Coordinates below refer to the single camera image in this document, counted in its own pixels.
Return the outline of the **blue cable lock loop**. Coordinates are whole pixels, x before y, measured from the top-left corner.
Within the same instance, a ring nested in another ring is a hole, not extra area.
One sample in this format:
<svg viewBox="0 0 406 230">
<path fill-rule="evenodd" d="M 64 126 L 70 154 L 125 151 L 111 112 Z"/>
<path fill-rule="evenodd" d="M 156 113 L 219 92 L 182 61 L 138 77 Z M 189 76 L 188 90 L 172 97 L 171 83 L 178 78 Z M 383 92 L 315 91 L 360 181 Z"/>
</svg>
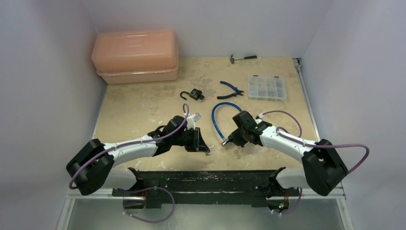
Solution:
<svg viewBox="0 0 406 230">
<path fill-rule="evenodd" d="M 236 108 L 239 112 L 242 112 L 242 109 L 241 109 L 238 105 L 236 105 L 236 104 L 234 104 L 234 103 L 231 103 L 231 102 L 220 102 L 220 103 L 216 104 L 216 105 L 213 107 L 212 112 L 211 112 L 211 120 L 212 120 L 212 123 L 213 123 L 213 125 L 214 125 L 214 127 L 215 127 L 215 129 L 216 129 L 216 131 L 217 131 L 217 133 L 218 133 L 218 135 L 219 135 L 220 138 L 224 141 L 224 140 L 225 140 L 225 137 L 224 137 L 224 135 L 222 134 L 222 132 L 221 132 L 220 128 L 218 127 L 217 122 L 216 122 L 216 120 L 215 120 L 215 111 L 216 111 L 216 109 L 217 109 L 218 107 L 220 107 L 220 106 L 222 106 L 222 105 L 229 105 L 229 106 L 232 106 L 232 107 Z"/>
</svg>

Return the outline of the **black lock body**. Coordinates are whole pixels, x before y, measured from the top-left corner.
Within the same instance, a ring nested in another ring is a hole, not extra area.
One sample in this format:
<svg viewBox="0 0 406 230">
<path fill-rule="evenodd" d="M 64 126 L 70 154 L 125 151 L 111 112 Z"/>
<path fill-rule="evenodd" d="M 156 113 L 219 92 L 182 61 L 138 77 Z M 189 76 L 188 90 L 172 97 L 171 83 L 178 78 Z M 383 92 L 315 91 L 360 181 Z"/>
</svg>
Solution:
<svg viewBox="0 0 406 230">
<path fill-rule="evenodd" d="M 180 93 L 180 97 L 184 100 L 187 100 L 187 98 L 185 96 L 183 96 L 183 94 L 188 95 L 189 97 L 191 97 L 194 100 L 203 100 L 204 99 L 203 92 L 198 89 L 193 89 L 190 92 L 182 91 Z"/>
</svg>

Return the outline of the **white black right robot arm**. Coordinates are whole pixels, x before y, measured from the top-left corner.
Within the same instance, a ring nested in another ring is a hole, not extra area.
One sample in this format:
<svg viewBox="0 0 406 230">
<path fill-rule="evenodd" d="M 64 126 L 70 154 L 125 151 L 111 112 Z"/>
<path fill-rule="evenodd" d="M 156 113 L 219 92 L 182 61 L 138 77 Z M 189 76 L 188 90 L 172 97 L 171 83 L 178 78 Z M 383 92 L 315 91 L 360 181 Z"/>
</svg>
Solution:
<svg viewBox="0 0 406 230">
<path fill-rule="evenodd" d="M 281 167 L 268 178 L 267 197 L 281 195 L 290 188 L 310 188 L 318 195 L 327 196 L 349 174 L 336 147 L 328 140 L 319 142 L 302 139 L 283 131 L 263 119 L 242 111 L 233 117 L 237 128 L 223 145 L 233 143 L 243 147 L 247 143 L 275 149 L 301 163 L 301 168 Z"/>
</svg>

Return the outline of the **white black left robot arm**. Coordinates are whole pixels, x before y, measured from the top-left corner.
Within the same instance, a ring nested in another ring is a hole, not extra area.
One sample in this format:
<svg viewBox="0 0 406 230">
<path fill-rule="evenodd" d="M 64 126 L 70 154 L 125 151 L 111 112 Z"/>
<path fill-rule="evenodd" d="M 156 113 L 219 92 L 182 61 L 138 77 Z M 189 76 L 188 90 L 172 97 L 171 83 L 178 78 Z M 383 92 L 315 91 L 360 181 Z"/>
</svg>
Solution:
<svg viewBox="0 0 406 230">
<path fill-rule="evenodd" d="M 70 189 L 78 189 L 83 196 L 101 188 L 119 188 L 131 196 L 139 195 L 143 183 L 136 170 L 119 170 L 117 166 L 161 155 L 173 146 L 184 147 L 187 152 L 210 153 L 200 128 L 195 125 L 198 117 L 198 113 L 188 118 L 174 116 L 165 126 L 130 141 L 102 143 L 97 138 L 90 140 L 66 165 L 71 176 Z"/>
</svg>

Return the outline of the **clear plastic screw organizer box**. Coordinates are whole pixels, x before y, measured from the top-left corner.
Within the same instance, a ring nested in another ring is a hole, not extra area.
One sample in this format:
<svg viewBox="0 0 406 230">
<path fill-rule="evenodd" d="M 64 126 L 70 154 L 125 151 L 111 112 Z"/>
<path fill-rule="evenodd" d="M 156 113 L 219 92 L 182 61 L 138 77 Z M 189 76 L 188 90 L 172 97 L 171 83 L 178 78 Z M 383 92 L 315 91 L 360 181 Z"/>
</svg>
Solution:
<svg viewBox="0 0 406 230">
<path fill-rule="evenodd" d="M 248 98 L 251 100 L 284 101 L 287 98 L 285 79 L 279 76 L 248 77 Z"/>
</svg>

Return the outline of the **orange plastic toolbox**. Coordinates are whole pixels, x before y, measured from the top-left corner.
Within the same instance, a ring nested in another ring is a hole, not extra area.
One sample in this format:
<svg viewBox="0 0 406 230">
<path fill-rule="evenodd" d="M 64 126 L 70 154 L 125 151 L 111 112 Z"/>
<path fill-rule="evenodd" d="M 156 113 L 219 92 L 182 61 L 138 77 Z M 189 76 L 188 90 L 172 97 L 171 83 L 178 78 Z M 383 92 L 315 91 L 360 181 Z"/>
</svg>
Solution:
<svg viewBox="0 0 406 230">
<path fill-rule="evenodd" d="M 178 43 L 169 29 L 99 33 L 91 60 L 108 84 L 178 78 Z"/>
</svg>

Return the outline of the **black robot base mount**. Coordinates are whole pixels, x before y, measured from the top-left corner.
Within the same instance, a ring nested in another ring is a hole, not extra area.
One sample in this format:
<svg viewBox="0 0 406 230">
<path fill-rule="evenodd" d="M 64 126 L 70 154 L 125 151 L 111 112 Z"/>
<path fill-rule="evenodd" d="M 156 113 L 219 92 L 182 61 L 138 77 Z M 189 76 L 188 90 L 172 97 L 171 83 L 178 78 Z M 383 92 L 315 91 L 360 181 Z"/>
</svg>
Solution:
<svg viewBox="0 0 406 230">
<path fill-rule="evenodd" d="M 133 188 L 115 188 L 112 195 L 144 197 L 146 208 L 172 203 L 266 207 L 272 198 L 299 195 L 298 186 L 279 187 L 276 173 L 277 170 L 136 172 Z"/>
</svg>

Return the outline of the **small black handled hammer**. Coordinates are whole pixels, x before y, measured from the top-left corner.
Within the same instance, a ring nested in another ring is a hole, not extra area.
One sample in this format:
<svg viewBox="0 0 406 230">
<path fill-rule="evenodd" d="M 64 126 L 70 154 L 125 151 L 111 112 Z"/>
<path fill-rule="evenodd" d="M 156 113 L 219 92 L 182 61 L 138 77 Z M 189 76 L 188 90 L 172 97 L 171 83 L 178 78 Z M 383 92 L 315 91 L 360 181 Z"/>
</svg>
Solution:
<svg viewBox="0 0 406 230">
<path fill-rule="evenodd" d="M 232 54 L 232 55 L 230 56 L 230 62 L 231 62 L 231 64 L 235 64 L 235 61 L 237 61 L 237 60 L 256 59 L 256 58 L 258 58 L 258 56 L 256 56 L 256 55 L 245 56 L 245 57 L 234 57 L 234 55 Z"/>
</svg>

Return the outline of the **aluminium frame rail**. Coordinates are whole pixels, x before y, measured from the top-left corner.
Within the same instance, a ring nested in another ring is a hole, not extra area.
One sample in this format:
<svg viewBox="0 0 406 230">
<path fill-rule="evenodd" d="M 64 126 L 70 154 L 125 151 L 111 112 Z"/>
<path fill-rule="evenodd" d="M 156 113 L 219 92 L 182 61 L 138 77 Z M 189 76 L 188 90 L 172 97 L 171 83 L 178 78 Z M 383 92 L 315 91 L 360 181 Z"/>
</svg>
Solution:
<svg viewBox="0 0 406 230">
<path fill-rule="evenodd" d="M 337 147 L 334 147 L 330 141 L 320 138 L 304 84 L 301 59 L 293 58 L 293 64 L 303 89 L 314 134 L 317 139 L 315 144 L 311 144 L 310 151 L 304 154 L 305 178 L 309 187 L 314 192 L 321 196 L 327 196 L 341 183 L 341 180 L 348 174 L 348 170 L 336 151 Z"/>
</svg>

